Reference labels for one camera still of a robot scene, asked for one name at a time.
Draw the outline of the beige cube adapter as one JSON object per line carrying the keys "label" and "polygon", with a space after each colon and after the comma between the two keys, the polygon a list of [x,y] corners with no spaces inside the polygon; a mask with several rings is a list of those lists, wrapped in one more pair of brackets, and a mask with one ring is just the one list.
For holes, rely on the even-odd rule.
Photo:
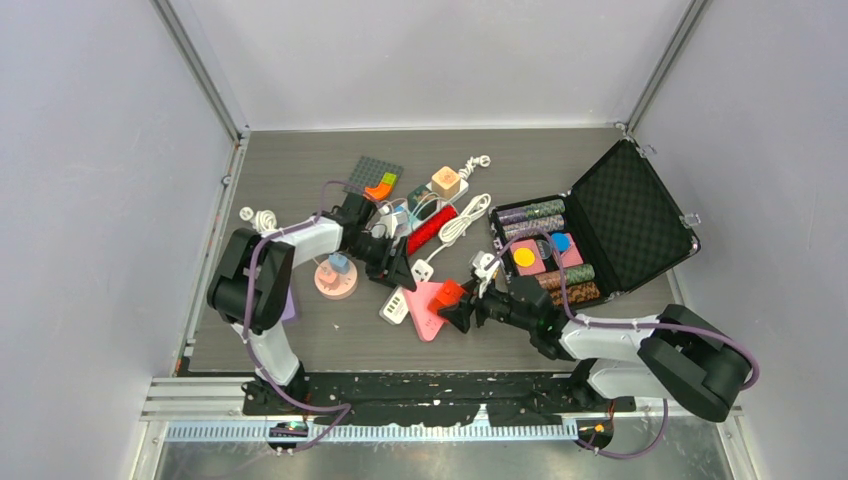
{"label": "beige cube adapter", "polygon": [[460,175],[449,166],[443,166],[431,176],[430,190],[444,200],[451,200],[461,190]]}

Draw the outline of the red cube adapter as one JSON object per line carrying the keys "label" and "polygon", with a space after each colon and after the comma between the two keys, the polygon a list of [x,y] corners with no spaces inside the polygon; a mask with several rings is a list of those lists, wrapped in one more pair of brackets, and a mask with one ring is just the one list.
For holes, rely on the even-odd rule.
{"label": "red cube adapter", "polygon": [[458,282],[448,279],[441,283],[428,303],[428,310],[438,314],[440,310],[455,306],[466,294],[465,288]]}

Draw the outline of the purple power strip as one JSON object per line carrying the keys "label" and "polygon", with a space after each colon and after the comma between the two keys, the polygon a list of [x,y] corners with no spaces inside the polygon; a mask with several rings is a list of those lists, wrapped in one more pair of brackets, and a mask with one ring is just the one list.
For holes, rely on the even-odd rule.
{"label": "purple power strip", "polygon": [[292,287],[287,290],[286,303],[283,313],[280,317],[281,322],[293,322],[299,318],[299,307],[297,296]]}

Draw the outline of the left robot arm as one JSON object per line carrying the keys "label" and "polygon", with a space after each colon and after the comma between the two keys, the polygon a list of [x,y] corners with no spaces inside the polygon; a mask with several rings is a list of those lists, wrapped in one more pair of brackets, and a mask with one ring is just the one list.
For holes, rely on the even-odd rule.
{"label": "left robot arm", "polygon": [[367,228],[377,207],[357,193],[329,211],[271,233],[234,231],[206,291],[207,305],[241,335],[259,383],[280,412],[298,412],[307,398],[302,361],[293,352],[282,315],[293,270],[321,255],[341,252],[363,263],[369,280],[387,287],[417,288],[407,242]]}

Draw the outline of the white multicolour power strip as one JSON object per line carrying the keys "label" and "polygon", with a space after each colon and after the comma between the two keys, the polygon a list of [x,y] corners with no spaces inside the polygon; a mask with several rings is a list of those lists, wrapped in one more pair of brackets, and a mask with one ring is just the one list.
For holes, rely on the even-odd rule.
{"label": "white multicolour power strip", "polygon": [[468,181],[460,179],[459,190],[453,196],[443,197],[435,193],[432,186],[431,182],[419,185],[393,207],[392,212],[400,214],[412,230],[420,227],[445,206],[455,204],[469,189]]}

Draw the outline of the light blue charger plug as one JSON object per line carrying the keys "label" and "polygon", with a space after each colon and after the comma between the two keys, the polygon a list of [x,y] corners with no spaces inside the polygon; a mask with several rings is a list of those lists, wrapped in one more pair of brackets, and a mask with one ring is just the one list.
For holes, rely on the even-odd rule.
{"label": "light blue charger plug", "polygon": [[340,252],[331,254],[328,257],[328,262],[331,269],[340,275],[346,275],[351,269],[350,259]]}

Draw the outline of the pink round socket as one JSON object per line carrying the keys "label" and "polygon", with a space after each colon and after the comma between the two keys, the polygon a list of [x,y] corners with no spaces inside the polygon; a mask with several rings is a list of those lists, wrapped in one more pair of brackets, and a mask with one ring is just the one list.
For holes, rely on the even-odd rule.
{"label": "pink round socket", "polygon": [[350,297],[359,285],[359,275],[353,262],[349,261],[348,267],[346,273],[338,273],[331,268],[328,260],[322,261],[313,276],[318,292],[329,300],[344,300]]}

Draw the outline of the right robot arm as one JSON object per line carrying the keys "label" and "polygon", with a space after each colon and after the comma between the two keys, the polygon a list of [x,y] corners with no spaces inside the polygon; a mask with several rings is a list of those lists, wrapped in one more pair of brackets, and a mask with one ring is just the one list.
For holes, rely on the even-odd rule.
{"label": "right robot arm", "polygon": [[494,320],[524,330],[544,357],[575,364],[565,394],[584,410],[621,397],[673,400],[707,421],[724,421],[760,367],[752,354],[683,305],[633,319],[574,313],[531,277],[501,291],[480,279],[449,284],[429,310],[461,332]]}

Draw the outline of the pink triangular socket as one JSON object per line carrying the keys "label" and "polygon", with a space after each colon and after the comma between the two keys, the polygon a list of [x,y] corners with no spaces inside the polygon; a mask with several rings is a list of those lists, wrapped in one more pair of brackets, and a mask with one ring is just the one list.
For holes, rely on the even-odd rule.
{"label": "pink triangular socket", "polygon": [[441,282],[419,282],[415,291],[402,290],[418,338],[423,342],[433,341],[447,323],[429,309],[430,302],[442,286]]}

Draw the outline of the pink charger plug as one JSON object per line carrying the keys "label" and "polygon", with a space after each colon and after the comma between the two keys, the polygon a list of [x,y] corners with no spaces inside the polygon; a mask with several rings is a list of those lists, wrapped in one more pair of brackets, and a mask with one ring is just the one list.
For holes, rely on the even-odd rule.
{"label": "pink charger plug", "polygon": [[327,289],[333,289],[338,284],[338,273],[331,268],[319,268],[316,274],[318,281]]}

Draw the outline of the dark green cube adapter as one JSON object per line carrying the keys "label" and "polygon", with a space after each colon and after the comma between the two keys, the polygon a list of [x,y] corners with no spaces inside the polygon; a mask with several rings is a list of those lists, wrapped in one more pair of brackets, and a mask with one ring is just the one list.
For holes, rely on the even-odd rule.
{"label": "dark green cube adapter", "polygon": [[407,196],[411,215],[421,221],[426,220],[437,210],[439,200],[440,197],[426,185],[420,185]]}

